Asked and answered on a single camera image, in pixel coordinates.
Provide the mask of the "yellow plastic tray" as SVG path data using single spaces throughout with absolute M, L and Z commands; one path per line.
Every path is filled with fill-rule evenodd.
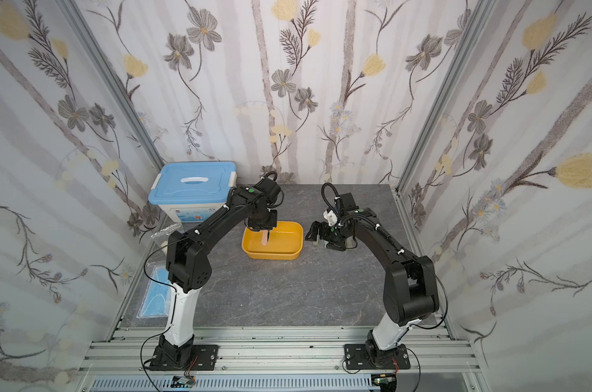
M 262 245 L 263 232 L 246 229 L 241 247 L 252 259 L 292 261 L 297 259 L 303 248 L 304 231 L 294 221 L 280 220 L 277 227 L 270 230 L 269 241 Z

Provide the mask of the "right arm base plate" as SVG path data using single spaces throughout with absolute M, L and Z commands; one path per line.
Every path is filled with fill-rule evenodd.
M 347 370 L 408 370 L 411 369 L 405 345 L 381 351 L 371 344 L 346 344 L 343 346 L 343 363 Z

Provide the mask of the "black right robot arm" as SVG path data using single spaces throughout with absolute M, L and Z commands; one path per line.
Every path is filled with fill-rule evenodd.
M 347 350 L 346 368 L 410 368 L 406 359 L 408 350 L 401 340 L 440 309 L 440 280 L 433 261 L 427 256 L 417 256 L 403 246 L 383 227 L 371 209 L 357 205 L 352 194 L 339 194 L 329 182 L 321 186 L 320 193 L 327 206 L 324 220 L 312 223 L 306 240 L 320 240 L 327 249 L 337 252 L 363 244 L 385 272 L 385 314 L 369 331 L 363 346 Z

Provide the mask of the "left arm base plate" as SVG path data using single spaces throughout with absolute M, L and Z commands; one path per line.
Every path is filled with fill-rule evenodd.
M 147 368 L 152 371 L 213 371 L 218 345 L 192 345 L 182 349 L 157 347 Z

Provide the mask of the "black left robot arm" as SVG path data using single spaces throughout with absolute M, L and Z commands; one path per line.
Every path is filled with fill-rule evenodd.
M 165 286 L 173 290 L 173 300 L 165 331 L 156 336 L 154 354 L 142 362 L 145 369 L 187 371 L 194 367 L 199 355 L 193 346 L 194 318 L 201 289 L 213 272 L 209 254 L 241 222 L 256 232 L 276 228 L 281 194 L 278 174 L 270 171 L 254 185 L 232 187 L 225 204 L 204 222 L 184 233 L 171 233 L 162 249 L 168 271 Z

